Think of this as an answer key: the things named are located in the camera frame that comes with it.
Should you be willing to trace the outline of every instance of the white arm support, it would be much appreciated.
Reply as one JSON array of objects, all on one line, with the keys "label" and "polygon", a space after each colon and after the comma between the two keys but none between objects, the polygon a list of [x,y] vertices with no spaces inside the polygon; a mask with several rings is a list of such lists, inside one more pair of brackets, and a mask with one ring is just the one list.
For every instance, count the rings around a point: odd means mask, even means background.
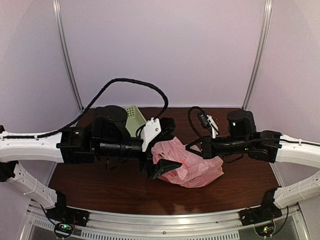
[{"label": "white arm support", "polygon": [[295,204],[296,202],[319,195],[320,171],[305,180],[290,186],[278,188],[274,193],[274,205],[277,208],[282,209],[286,206]]},{"label": "white arm support", "polygon": [[[305,140],[293,138],[287,135],[280,139],[299,142],[288,143],[280,141],[282,147],[276,154],[276,163],[294,163],[311,166],[320,169],[320,146],[303,144]],[[274,193],[274,205],[279,209],[290,206],[299,201],[320,195],[320,171],[313,176],[294,183],[290,186],[280,187]]]},{"label": "white arm support", "polygon": [[0,133],[0,162],[20,160],[43,160],[63,163],[60,149],[56,147],[61,142],[62,133],[44,138],[7,139],[8,135],[37,135],[37,133]]},{"label": "white arm support", "polygon": [[30,173],[28,173],[21,163],[15,165],[14,168],[15,177],[9,178],[6,183],[14,185],[19,189],[23,195],[37,201],[45,209],[52,209],[57,202],[56,191],[46,187]]},{"label": "white arm support", "polygon": [[[281,136],[280,139],[294,142],[308,142],[287,135]],[[280,141],[280,144],[282,148],[278,149],[275,159],[276,163],[294,163],[320,169],[320,146],[288,143],[285,141]]]}]

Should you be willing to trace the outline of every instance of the black wire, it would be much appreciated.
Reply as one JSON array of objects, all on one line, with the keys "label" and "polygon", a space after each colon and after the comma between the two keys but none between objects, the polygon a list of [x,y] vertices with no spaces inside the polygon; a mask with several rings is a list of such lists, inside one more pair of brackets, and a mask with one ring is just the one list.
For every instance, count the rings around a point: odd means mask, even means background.
[{"label": "black wire", "polygon": [[221,148],[234,148],[234,147],[246,147],[252,143],[258,143],[258,142],[272,142],[272,141],[279,141],[281,139],[279,138],[257,138],[252,139],[249,141],[236,143],[236,144],[220,144],[220,143],[212,143],[213,146],[221,147]]},{"label": "black wire", "polygon": [[139,140],[142,140],[141,139],[141,132],[142,132],[142,129],[144,129],[145,127],[145,124],[141,125],[136,131],[135,131],[135,137]]},{"label": "black wire", "polygon": [[[192,106],[189,108],[187,116],[188,116],[188,121],[189,121],[189,125],[192,128],[192,130],[194,131],[194,133],[201,139],[203,140],[203,136],[200,134],[200,132],[198,132],[198,130],[196,129],[194,123],[192,122],[191,119],[191,113],[193,110],[199,110],[202,114],[204,114],[205,116],[207,116],[207,113],[199,106]],[[220,132],[218,131],[217,128],[215,128],[215,126],[212,126],[213,129],[217,132],[218,135],[220,135]]]},{"label": "black wire", "polygon": [[45,208],[44,208],[41,204],[40,204],[40,207],[42,208],[42,211],[43,211],[45,217],[49,220],[49,222],[52,223],[54,226],[56,226],[56,227],[58,228],[57,224],[55,224],[55,223],[48,217]]},{"label": "black wire", "polygon": [[286,222],[287,222],[287,220],[288,220],[288,217],[289,217],[289,207],[286,206],[286,217],[285,217],[285,220],[284,220],[282,226],[278,229],[278,231],[276,231],[275,233],[273,233],[272,236],[278,234],[278,233],[284,228],[284,226],[286,225]]},{"label": "black wire", "polygon": [[[75,124],[76,122],[78,122],[87,112],[88,110],[92,107],[92,105],[96,102],[96,100],[101,96],[101,94],[113,83],[116,82],[122,82],[122,83],[132,83],[132,84],[138,84],[138,85],[142,85],[148,88],[151,88],[153,90],[155,90],[157,93],[159,93],[161,95],[161,97],[163,98],[164,101],[164,106],[161,109],[161,111],[158,113],[158,115],[156,116],[156,118],[158,118],[161,114],[164,113],[164,111],[167,110],[169,102],[168,102],[168,98],[165,95],[165,93],[158,88],[157,86],[148,83],[148,82],[144,82],[144,81],[140,81],[140,80],[135,80],[135,79],[130,79],[130,78],[115,78],[110,80],[109,82],[107,82],[106,85],[103,86],[103,88],[101,88],[101,90],[98,92],[98,94],[92,99],[92,101],[88,104],[88,106],[86,106],[86,108],[83,110],[83,112],[76,118],[74,119],[72,122],[68,123],[67,125],[48,132],[48,133],[44,133],[44,134],[40,134],[38,136],[36,136],[36,138],[40,139],[40,138],[46,138],[46,137],[50,137],[52,135],[55,135],[57,133],[60,133],[62,131],[64,131],[65,129],[71,127],[73,124]],[[4,136],[4,139],[34,139],[35,136],[34,135],[8,135],[8,136]]]},{"label": "black wire", "polygon": [[280,139],[280,138],[257,138],[257,139],[252,139],[249,141],[237,143],[237,144],[220,144],[220,143],[212,143],[213,146],[221,147],[221,148],[234,148],[234,147],[246,147],[252,143],[259,143],[259,142],[273,142],[273,141],[283,141],[286,143],[290,144],[307,144],[307,145],[312,145],[312,146],[317,146],[320,147],[320,144],[318,143],[313,143],[313,142],[308,142],[308,141],[290,141],[286,139]]},{"label": "black wire", "polygon": [[[44,208],[41,204],[40,204],[40,207],[42,208],[42,211],[43,211],[45,217],[49,220],[49,222],[52,223],[56,228],[58,228],[58,229],[60,229],[61,231],[64,232],[65,230],[62,229],[62,228],[59,226],[59,223],[58,223],[58,224],[55,224],[55,223],[48,217],[45,208]],[[69,233],[69,235],[68,235],[66,238],[70,237],[71,234],[74,232],[74,229],[75,229],[75,228],[74,228],[73,226],[71,226],[70,224],[67,224],[67,223],[64,223],[64,222],[60,222],[60,223],[61,223],[61,224],[66,224],[66,225],[68,225],[69,227],[72,228],[72,231],[69,231],[70,233]]]},{"label": "black wire", "polygon": [[238,160],[240,160],[240,159],[243,159],[244,156],[245,156],[245,155],[241,154],[240,156],[236,157],[235,159],[232,159],[231,161],[225,161],[225,160],[224,160],[224,157],[227,157],[227,155],[223,155],[223,156],[222,156],[222,160],[223,160],[223,162],[224,162],[225,164],[232,164],[232,163],[234,163],[234,162],[236,162],[236,161],[238,161]]}]

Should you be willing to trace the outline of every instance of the brown wooden surface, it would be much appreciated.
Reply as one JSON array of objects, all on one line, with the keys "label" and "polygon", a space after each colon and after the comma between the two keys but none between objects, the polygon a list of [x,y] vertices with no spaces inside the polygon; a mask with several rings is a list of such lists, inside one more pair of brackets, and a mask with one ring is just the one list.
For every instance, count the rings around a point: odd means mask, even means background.
[{"label": "brown wooden surface", "polygon": [[[146,119],[159,108],[141,108]],[[169,108],[163,117],[176,123],[174,134],[184,144],[195,140],[187,108]],[[221,135],[227,135],[226,114],[230,108],[207,108],[216,119]],[[94,115],[92,109],[80,122],[86,126]],[[194,117],[196,126],[199,121]],[[187,214],[211,213],[256,206],[266,190],[278,187],[270,165],[247,157],[232,164],[223,164],[224,175],[202,188],[188,189],[159,179],[147,179],[139,172],[137,160],[108,171],[103,162],[66,165],[59,163],[50,187],[63,192],[69,206],[124,214]]]}]

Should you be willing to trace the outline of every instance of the white wall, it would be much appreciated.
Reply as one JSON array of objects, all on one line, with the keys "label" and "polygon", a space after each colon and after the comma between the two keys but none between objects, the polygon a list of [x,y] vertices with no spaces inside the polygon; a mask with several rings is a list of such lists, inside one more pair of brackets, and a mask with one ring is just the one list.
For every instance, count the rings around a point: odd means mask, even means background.
[{"label": "white wall", "polygon": [[[77,114],[61,55],[52,1],[0,0],[0,125],[51,131]],[[23,163],[46,183],[51,162]],[[0,239],[15,240],[30,199],[0,183]]]},{"label": "white wall", "polygon": [[[320,2],[273,1],[270,31],[248,109],[259,130],[320,142]],[[286,185],[317,169],[277,164]],[[312,239],[319,239],[320,197],[300,203]]]},{"label": "white wall", "polygon": [[[171,107],[240,107],[264,0],[61,0],[84,105],[113,78],[156,84]],[[112,85],[96,106],[162,106],[150,89]]]}]

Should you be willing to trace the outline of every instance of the robotic arm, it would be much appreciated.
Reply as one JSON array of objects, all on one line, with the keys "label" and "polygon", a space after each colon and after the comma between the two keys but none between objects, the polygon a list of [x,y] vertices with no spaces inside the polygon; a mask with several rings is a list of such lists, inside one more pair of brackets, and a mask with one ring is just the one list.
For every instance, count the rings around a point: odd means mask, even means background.
[{"label": "robotic arm", "polygon": [[[204,117],[199,119],[204,127]],[[257,132],[254,116],[250,111],[232,111],[227,115],[227,120],[230,135],[199,136],[186,149],[204,159],[219,155],[247,154],[252,159],[273,164],[295,163],[320,169],[320,143],[293,138],[276,131]],[[201,144],[201,152],[191,148],[198,143]],[[290,186],[267,191],[260,207],[245,209],[239,213],[242,225],[268,221],[271,216],[280,217],[280,209],[319,195],[320,171]]]},{"label": "robotic arm", "polygon": [[[98,107],[92,123],[69,127],[63,132],[38,138],[43,133],[15,134],[0,131],[0,182],[14,185],[24,195],[47,209],[50,219],[86,226],[87,211],[67,207],[66,196],[38,182],[18,161],[42,160],[65,164],[93,163],[95,158],[138,159],[140,170],[150,179],[179,168],[178,162],[161,159],[153,163],[151,148],[167,140],[174,130],[172,118],[152,118],[141,131],[141,139],[126,129],[128,114],[119,106]],[[33,135],[34,138],[21,136]]]}]

